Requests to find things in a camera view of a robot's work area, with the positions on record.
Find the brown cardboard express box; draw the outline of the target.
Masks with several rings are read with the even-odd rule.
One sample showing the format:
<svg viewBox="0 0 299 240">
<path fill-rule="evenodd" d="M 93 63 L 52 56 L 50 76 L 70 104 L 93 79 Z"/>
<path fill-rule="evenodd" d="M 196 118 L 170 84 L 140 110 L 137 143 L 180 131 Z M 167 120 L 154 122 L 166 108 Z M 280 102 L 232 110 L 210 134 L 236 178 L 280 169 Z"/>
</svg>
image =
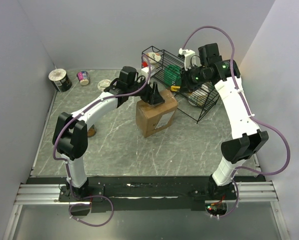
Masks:
<svg viewBox="0 0 299 240">
<path fill-rule="evenodd" d="M 164 89 L 160 92 L 164 103 L 153 106 L 140 100 L 136 103 L 135 122 L 144 138 L 158 133 L 172 125 L 178 102 L 172 92 Z"/>
</svg>

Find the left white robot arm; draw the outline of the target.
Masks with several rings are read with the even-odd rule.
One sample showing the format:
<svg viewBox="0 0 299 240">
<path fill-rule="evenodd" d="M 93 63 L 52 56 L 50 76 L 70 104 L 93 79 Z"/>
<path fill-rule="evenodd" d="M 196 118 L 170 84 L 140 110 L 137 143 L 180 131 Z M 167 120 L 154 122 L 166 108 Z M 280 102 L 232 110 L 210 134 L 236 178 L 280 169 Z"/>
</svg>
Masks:
<svg viewBox="0 0 299 240">
<path fill-rule="evenodd" d="M 83 162 L 83 155 L 88 148 L 88 130 L 129 97 L 140 97 L 152 106 L 164 103 L 157 83 L 150 83 L 155 73 L 152 66 L 143 67 L 141 74 L 133 67 L 124 66 L 119 76 L 94 101 L 71 114 L 63 112 L 58 116 L 52 139 L 52 155 L 55 160 L 64 162 L 67 187 L 77 201 L 85 200 L 89 194 Z"/>
</svg>

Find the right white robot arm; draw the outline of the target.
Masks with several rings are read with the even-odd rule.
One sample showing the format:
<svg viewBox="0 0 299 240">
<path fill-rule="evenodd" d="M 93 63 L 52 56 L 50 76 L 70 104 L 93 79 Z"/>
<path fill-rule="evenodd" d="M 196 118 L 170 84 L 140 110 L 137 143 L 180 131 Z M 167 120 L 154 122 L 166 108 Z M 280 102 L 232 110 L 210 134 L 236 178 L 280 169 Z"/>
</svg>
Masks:
<svg viewBox="0 0 299 240">
<path fill-rule="evenodd" d="M 232 58 L 224 60 L 216 43 L 199 47 L 200 65 L 192 60 L 196 55 L 193 50 L 182 47 L 178 55 L 184 60 L 180 92 L 194 92 L 203 84 L 211 83 L 230 123 L 232 139 L 221 144 L 221 161 L 207 185 L 209 196 L 217 200 L 229 192 L 235 171 L 260 150 L 269 136 L 252 120 L 236 62 Z"/>
</svg>

